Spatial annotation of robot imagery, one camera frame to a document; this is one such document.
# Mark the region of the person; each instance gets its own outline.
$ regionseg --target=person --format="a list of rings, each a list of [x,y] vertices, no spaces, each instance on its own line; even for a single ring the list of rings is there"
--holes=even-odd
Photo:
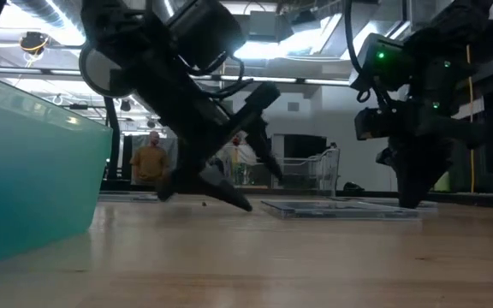
[[[133,165],[133,180],[136,185],[154,186],[156,190],[169,172],[169,156],[159,147],[159,133],[150,132],[150,144],[140,147],[130,163]]]

